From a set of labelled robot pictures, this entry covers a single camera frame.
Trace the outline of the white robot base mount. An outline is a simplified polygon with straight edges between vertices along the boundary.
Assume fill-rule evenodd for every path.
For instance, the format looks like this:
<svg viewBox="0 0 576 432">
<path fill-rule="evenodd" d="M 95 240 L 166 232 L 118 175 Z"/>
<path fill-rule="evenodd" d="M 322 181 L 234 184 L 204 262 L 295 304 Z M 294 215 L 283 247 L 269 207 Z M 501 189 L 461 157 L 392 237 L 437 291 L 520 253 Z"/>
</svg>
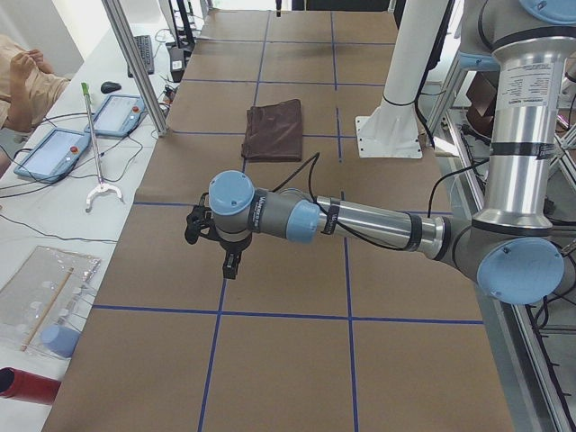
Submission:
<svg viewBox="0 0 576 432">
<path fill-rule="evenodd" d="M 405 3 L 381 103 L 371 115 L 355 118 L 361 158 L 422 158 L 416 100 L 452 7 L 447 0 Z"/>
</svg>

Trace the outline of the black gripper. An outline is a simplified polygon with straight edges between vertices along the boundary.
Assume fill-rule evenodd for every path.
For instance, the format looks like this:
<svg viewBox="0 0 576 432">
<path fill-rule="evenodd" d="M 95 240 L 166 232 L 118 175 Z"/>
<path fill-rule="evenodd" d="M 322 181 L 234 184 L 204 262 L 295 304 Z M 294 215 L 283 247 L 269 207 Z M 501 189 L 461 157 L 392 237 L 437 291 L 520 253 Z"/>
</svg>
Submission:
<svg viewBox="0 0 576 432">
<path fill-rule="evenodd" d="M 225 238 L 219 240 L 220 246 L 225 250 L 225 259 L 222 264 L 223 276 L 229 280 L 235 280 L 239 271 L 241 255 L 252 242 L 252 237 L 247 236 L 242 240 L 232 241 Z"/>
</svg>

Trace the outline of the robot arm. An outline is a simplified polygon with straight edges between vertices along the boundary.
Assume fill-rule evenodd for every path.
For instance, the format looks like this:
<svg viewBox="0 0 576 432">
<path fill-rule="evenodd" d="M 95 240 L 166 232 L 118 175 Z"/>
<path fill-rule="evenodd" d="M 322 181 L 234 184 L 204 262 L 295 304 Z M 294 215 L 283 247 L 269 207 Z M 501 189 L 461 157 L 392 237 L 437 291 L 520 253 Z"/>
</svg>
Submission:
<svg viewBox="0 0 576 432">
<path fill-rule="evenodd" d="M 239 171 L 210 183 L 210 235 L 226 278 L 255 233 L 308 243 L 317 233 L 417 251 L 457 269 L 501 302 L 529 304 L 574 277 L 550 240 L 548 170 L 565 60 L 575 50 L 572 1 L 468 1 L 460 56 L 499 65 L 484 203 L 470 221 L 389 211 L 313 193 L 255 187 Z"/>
</svg>

